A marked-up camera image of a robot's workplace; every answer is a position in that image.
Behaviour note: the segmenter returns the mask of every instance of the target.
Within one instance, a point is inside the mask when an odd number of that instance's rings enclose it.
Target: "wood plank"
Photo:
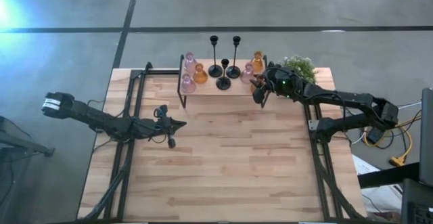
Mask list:
[[[331,70],[317,70],[317,83],[334,89]],[[105,112],[123,109],[130,71],[113,71]],[[166,103],[168,115],[187,125],[176,132],[175,149],[166,142],[135,144],[125,221],[323,220],[301,104],[271,95],[261,109],[251,97],[201,96],[188,97],[183,109],[176,88],[177,76],[146,78],[140,117],[153,118]],[[341,117],[339,107],[321,107],[323,116]],[[98,135],[96,145],[106,140]],[[365,215],[347,141],[335,139],[329,148],[339,188]],[[94,153],[79,217],[106,191],[114,152],[109,143]],[[326,195],[332,209],[329,189]]]

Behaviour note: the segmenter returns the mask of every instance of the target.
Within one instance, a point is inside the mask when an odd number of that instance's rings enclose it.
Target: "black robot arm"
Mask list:
[[[272,62],[256,81],[251,81],[256,89],[254,101],[258,104],[267,99],[270,93],[289,97],[294,102],[306,105],[332,104],[345,108],[356,108],[363,113],[339,119],[322,118],[311,121],[309,127],[318,142],[327,143],[337,131],[347,131],[372,126],[388,130],[397,124],[398,108],[384,98],[369,93],[348,93],[331,91],[309,83],[290,68],[282,68]]]
[[[43,114],[52,118],[72,118],[83,122],[96,130],[103,130],[116,141],[128,141],[130,139],[150,139],[159,135],[167,135],[169,148],[176,146],[173,135],[186,122],[174,120],[167,117],[167,106],[156,108],[154,116],[156,122],[147,118],[135,118],[124,113],[126,116],[117,117],[96,110],[86,103],[76,101],[74,96],[68,93],[48,93],[43,104]]]

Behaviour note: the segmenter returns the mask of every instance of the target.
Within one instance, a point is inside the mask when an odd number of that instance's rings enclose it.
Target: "white label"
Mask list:
[[[51,103],[60,106],[60,102],[56,99],[46,99],[45,103]]]
[[[53,105],[53,104],[50,104],[50,103],[44,103],[42,105],[42,107],[49,107],[49,108],[53,108],[54,110],[59,110],[60,109],[59,106],[56,106],[56,105]]]

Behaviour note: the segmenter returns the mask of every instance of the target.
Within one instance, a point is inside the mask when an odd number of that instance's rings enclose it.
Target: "green plant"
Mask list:
[[[310,83],[316,83],[317,71],[314,71],[314,66],[311,64],[310,58],[303,58],[297,55],[292,56],[290,59],[285,57],[284,61],[280,63],[295,71],[296,74],[304,78]]]

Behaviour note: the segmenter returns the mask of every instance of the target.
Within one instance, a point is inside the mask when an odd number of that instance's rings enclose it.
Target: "black candlestick holder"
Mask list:
[[[214,64],[209,67],[208,74],[211,77],[218,78],[219,76],[221,76],[223,74],[223,68],[221,68],[221,66],[217,65],[217,56],[215,55],[215,46],[218,43],[218,37],[216,35],[212,35],[210,37],[210,43],[214,47]]]
[[[241,37],[235,36],[233,37],[233,44],[235,45],[235,55],[233,59],[233,65],[227,69],[227,76],[231,79],[236,79],[241,75],[241,70],[236,66],[236,50],[237,46],[241,41]]]
[[[221,64],[223,65],[224,72],[223,72],[223,76],[219,77],[216,80],[216,87],[220,90],[226,90],[226,89],[230,88],[230,86],[231,86],[230,79],[225,76],[225,69],[229,65],[229,60],[228,59],[222,59]]]

